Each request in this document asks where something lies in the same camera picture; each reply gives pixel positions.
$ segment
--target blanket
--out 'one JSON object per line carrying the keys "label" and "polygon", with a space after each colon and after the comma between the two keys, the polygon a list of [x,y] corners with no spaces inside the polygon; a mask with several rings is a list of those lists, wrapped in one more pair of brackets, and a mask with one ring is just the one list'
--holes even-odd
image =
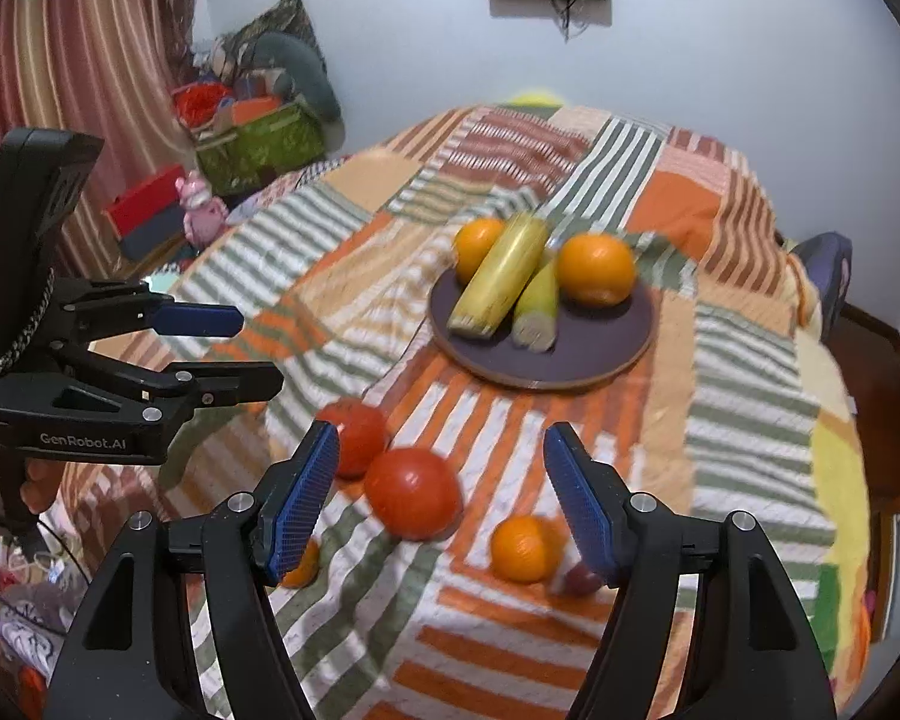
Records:
{"label": "blanket", "polygon": [[[508,391],[437,349],[429,288],[458,228],[534,211],[562,234],[607,230],[632,246],[658,327],[613,381],[579,394]],[[63,496],[101,560],[137,509],[206,512],[288,457],[341,396],[388,416],[395,445],[429,446],[460,477],[466,512],[445,541],[389,535],[359,482],[336,485],[314,535],[317,581],[269,594],[317,717],[560,718],[599,641],[613,591],[570,598],[566,539],[551,584],[490,572],[488,541],[511,514],[568,536],[543,469],[550,423],[573,424],[632,490],[675,512],[761,522],[811,619],[843,704],[866,659],[869,552],[861,451],[839,370],[813,332],[817,297],[773,241],[775,218],[739,151],[688,130],[587,108],[482,106],[420,122],[231,231],[175,287],[237,305],[231,340],[139,333],[103,348],[171,360],[273,360],[268,404],[207,410],[161,469],[72,466]],[[652,716],[679,693],[694,577],[680,583]],[[191,597],[209,709],[230,714],[202,591]]]}

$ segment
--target plate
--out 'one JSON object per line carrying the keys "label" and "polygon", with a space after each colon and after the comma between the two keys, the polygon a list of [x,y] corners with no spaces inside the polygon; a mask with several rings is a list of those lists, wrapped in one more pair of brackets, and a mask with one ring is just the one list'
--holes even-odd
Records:
{"label": "plate", "polygon": [[511,341],[511,316],[490,338],[450,333],[447,319],[462,294],[452,268],[430,290],[434,340],[474,375],[519,389],[582,389],[610,381],[640,359],[656,322],[650,289],[640,280],[629,298],[610,308],[586,308],[560,300],[557,342],[549,352],[538,354]]}

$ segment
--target green storage bin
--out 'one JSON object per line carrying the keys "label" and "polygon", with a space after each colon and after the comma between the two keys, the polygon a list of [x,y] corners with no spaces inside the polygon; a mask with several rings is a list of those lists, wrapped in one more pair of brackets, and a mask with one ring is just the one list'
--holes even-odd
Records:
{"label": "green storage bin", "polygon": [[323,156],[323,130],[290,103],[197,146],[197,162],[213,191],[258,189]]}

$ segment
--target screw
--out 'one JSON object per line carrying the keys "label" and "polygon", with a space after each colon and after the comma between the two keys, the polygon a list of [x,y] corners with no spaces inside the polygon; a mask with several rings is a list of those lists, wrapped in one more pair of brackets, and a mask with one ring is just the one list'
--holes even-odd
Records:
{"label": "screw", "polygon": [[644,512],[644,514],[653,512],[656,509],[656,498],[648,493],[634,493],[631,495],[631,506],[637,512]]}
{"label": "screw", "polygon": [[153,521],[154,516],[150,512],[134,512],[130,514],[130,519],[127,520],[127,522],[130,522],[131,531],[142,531]]}
{"label": "screw", "polygon": [[734,512],[730,522],[742,531],[752,531],[756,527],[756,519],[749,512]]}
{"label": "screw", "polygon": [[253,506],[252,493],[234,493],[226,502],[226,507],[231,512],[245,512]]}

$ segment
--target patchwork blanket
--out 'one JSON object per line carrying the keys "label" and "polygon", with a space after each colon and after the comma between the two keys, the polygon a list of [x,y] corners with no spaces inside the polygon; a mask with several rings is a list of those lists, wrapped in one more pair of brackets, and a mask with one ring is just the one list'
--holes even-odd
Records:
{"label": "patchwork blanket", "polygon": [[[653,288],[658,327],[639,362],[580,394],[508,391],[432,341],[428,292],[452,240],[479,215],[533,210],[554,228],[625,237]],[[342,395],[388,415],[396,445],[432,447],[460,476],[466,513],[446,541],[399,541],[360,483],[335,488],[317,524],[320,572],[271,592],[317,717],[560,718],[613,603],[563,595],[566,540],[549,586],[488,570],[511,514],[567,528],[543,469],[542,431],[575,425],[632,490],[722,520],[753,512],[812,620],[838,704],[866,659],[869,552],[860,445],[840,372],[813,332],[817,299],[773,241],[773,210],[744,156],[713,138],[607,111],[451,110],[282,194],[187,271],[180,299],[233,303],[232,340],[141,333],[101,347],[149,367],[175,359],[276,362],[271,403],[201,412],[162,469],[72,466],[64,500],[101,560],[135,511],[206,512],[288,457],[314,413]],[[694,578],[680,585],[654,717],[679,692]],[[191,599],[200,681],[226,690],[202,591]]]}

